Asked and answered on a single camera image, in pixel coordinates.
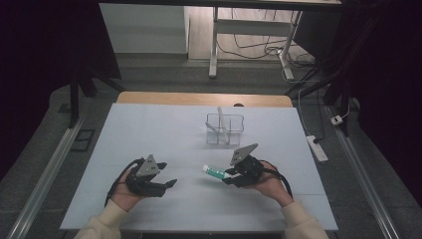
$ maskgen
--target wooden edge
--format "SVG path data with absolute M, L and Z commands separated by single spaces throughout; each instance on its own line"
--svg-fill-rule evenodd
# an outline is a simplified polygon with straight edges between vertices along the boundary
M 291 108 L 292 101 L 287 96 L 199 94 L 199 93 L 157 93 L 123 92 L 117 99 L 120 104 L 182 105 L 232 107 Z

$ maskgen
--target hand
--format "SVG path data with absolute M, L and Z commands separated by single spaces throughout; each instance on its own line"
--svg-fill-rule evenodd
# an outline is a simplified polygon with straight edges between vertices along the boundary
M 140 200 L 147 198 L 146 196 L 139 196 L 129 191 L 125 181 L 130 169 L 121 177 L 119 184 L 112 194 L 111 200 L 124 211 L 129 211 Z
M 275 166 L 270 165 L 265 161 L 261 161 L 264 167 L 269 169 L 277 169 Z M 282 181 L 276 176 L 269 172 L 263 172 L 258 183 L 246 186 L 245 188 L 256 189 L 261 192 L 263 195 L 273 198 L 276 200 L 282 207 L 285 207 L 294 202 L 291 195 L 285 189 Z

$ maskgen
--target white table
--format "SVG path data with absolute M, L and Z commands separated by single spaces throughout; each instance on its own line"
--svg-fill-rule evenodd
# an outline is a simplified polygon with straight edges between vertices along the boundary
M 229 168 L 235 148 L 256 142 L 252 155 L 279 168 L 295 200 L 324 229 L 337 229 L 296 109 L 223 107 L 225 114 L 245 117 L 240 145 L 206 143 L 206 117 L 216 112 L 215 107 L 114 104 L 61 228 L 80 229 L 101 213 L 124 167 L 152 153 L 157 162 L 168 163 L 153 181 L 178 181 L 162 198 L 137 204 L 122 230 L 281 232 L 286 222 L 276 202 L 201 171 L 204 164 Z

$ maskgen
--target table leg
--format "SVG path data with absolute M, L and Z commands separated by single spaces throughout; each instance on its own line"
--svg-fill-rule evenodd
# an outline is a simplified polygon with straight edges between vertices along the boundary
M 286 80 L 288 80 L 288 81 L 292 81 L 292 80 L 295 79 L 295 77 L 293 76 L 292 70 L 289 66 L 289 61 L 287 59 L 287 55 L 288 55 L 288 52 L 289 52 L 289 48 L 292 44 L 293 37 L 295 36 L 296 28 L 298 27 L 298 23 L 299 23 L 299 19 L 301 18 L 301 14 L 302 14 L 302 11 L 300 11 L 296 14 L 295 19 L 292 22 L 288 38 L 286 39 L 285 48 L 283 49 L 283 51 L 281 53 L 279 53 L 279 59 L 280 59 L 280 62 L 282 63 L 283 71 L 284 71 L 285 76 L 286 76 Z
M 214 79 L 217 77 L 217 29 L 218 29 L 218 7 L 215 7 L 213 30 L 212 30 L 210 72 L 209 72 L 209 78 L 211 79 Z

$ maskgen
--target green and white tube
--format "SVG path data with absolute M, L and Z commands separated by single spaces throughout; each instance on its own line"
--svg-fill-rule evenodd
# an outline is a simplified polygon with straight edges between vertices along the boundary
M 213 177 L 217 177 L 218 179 L 223 179 L 226 177 L 230 177 L 230 175 L 228 173 L 226 173 L 225 171 L 218 169 L 218 168 L 214 168 L 211 166 L 208 166 L 207 164 L 204 165 L 204 167 L 202 168 L 202 170 L 207 173 L 208 175 L 211 175 Z

